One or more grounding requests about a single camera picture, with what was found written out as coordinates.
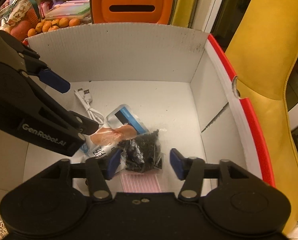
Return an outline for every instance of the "shelf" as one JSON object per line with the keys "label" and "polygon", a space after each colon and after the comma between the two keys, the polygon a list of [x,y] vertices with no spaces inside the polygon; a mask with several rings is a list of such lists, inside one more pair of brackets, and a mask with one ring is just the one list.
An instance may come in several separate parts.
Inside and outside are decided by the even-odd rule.
{"label": "shelf", "polygon": [[[86,116],[84,108],[74,97],[73,89],[89,89],[92,106],[108,115],[121,104],[128,104],[149,130],[161,129],[159,140],[164,154],[164,166],[158,180],[162,191],[178,194],[183,181],[176,178],[169,162],[171,148],[177,148],[185,157],[205,159],[196,106],[189,83],[157,81],[95,81],[73,82],[65,94],[47,87],[46,92],[67,110]],[[71,161],[80,162],[83,154],[76,153]],[[63,155],[29,145],[24,170],[27,180],[64,158]],[[119,173],[108,182],[112,192],[121,191]],[[211,190],[210,180],[203,185],[203,195]]]}

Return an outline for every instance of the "blue gripper pad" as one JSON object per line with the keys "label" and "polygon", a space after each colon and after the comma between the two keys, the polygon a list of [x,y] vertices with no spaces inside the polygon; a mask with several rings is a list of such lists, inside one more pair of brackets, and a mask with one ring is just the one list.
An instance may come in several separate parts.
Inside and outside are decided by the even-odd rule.
{"label": "blue gripper pad", "polygon": [[110,158],[108,161],[107,166],[107,179],[112,179],[119,164],[120,164],[120,156],[121,156],[122,150],[117,149],[114,155]]}
{"label": "blue gripper pad", "polygon": [[70,89],[70,83],[57,75],[50,68],[42,69],[38,73],[39,80],[60,93],[66,93]]}
{"label": "blue gripper pad", "polygon": [[175,148],[170,151],[170,163],[179,180],[184,180],[184,169],[182,161],[185,160],[183,155]]}

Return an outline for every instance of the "screw head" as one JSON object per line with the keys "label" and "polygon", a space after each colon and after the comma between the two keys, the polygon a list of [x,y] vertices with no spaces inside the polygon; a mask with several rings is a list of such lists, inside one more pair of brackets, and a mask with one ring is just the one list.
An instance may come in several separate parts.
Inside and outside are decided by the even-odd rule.
{"label": "screw head", "polygon": [[132,204],[139,205],[139,204],[141,204],[141,201],[139,199],[134,199],[132,201]]}
{"label": "screw head", "polygon": [[104,199],[109,196],[109,192],[105,190],[97,190],[93,193],[93,196],[98,199]]}
{"label": "screw head", "polygon": [[188,189],[181,192],[181,195],[184,198],[194,198],[196,197],[197,193],[194,190]]}
{"label": "screw head", "polygon": [[28,74],[27,74],[25,71],[21,71],[21,74],[22,74],[24,77],[29,77]]}

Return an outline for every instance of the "yellow upholstery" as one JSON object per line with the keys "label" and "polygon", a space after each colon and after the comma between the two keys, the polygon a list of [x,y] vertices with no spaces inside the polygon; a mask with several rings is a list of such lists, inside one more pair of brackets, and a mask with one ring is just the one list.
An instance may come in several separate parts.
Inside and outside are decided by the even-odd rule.
{"label": "yellow upholstery", "polygon": [[177,0],[171,25],[188,28],[196,0]]}
{"label": "yellow upholstery", "polygon": [[226,55],[249,97],[268,146],[276,187],[291,203],[284,228],[298,221],[298,153],[285,101],[288,77],[298,57],[298,0],[251,0]]}

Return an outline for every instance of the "plastic bag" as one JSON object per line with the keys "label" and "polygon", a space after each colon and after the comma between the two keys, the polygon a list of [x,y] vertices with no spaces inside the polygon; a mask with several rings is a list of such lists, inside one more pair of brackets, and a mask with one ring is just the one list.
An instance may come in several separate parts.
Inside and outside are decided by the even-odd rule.
{"label": "plastic bag", "polygon": [[131,139],[136,135],[136,130],[131,125],[125,124],[116,129],[102,127],[97,132],[90,135],[90,140],[95,145],[107,146],[122,140]]}
{"label": "plastic bag", "polygon": [[118,147],[124,151],[123,158],[125,158],[127,171],[144,173],[153,169],[162,169],[158,134],[159,130],[156,130],[118,143]]}
{"label": "plastic bag", "polygon": [[[27,12],[30,10],[30,8],[33,8],[33,15],[28,16]],[[7,16],[4,18],[6,26],[15,26],[17,23],[19,23],[22,20],[31,20],[31,18],[37,17],[37,23],[38,18],[40,18],[39,14],[39,8],[36,0],[14,0],[12,7],[10,11],[7,13]]]}

